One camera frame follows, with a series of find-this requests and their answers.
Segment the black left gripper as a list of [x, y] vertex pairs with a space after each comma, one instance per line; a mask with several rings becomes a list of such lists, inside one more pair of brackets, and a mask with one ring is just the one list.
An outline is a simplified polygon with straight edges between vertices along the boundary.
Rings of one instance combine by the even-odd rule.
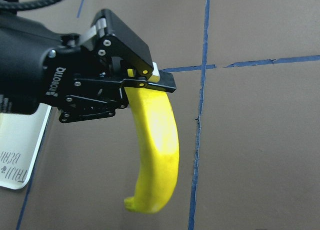
[[113, 117], [129, 104], [124, 88], [85, 90], [74, 74], [122, 74], [122, 59], [14, 14], [0, 17], [0, 111], [31, 115], [41, 103], [58, 108], [62, 123]]

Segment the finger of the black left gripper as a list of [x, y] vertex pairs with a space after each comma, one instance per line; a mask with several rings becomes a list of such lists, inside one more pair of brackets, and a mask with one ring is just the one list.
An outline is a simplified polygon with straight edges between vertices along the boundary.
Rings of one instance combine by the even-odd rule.
[[89, 91], [131, 87], [173, 93], [177, 89], [173, 75], [168, 72], [160, 72], [160, 80], [158, 82], [150, 82], [143, 76], [130, 77], [126, 74], [113, 74], [102, 77], [76, 73], [73, 75], [73, 79], [75, 82], [81, 82], [81, 87]]
[[81, 35], [81, 45], [100, 56], [120, 57], [148, 81], [159, 81], [160, 73], [153, 63], [148, 45], [114, 12], [100, 10], [90, 29]]

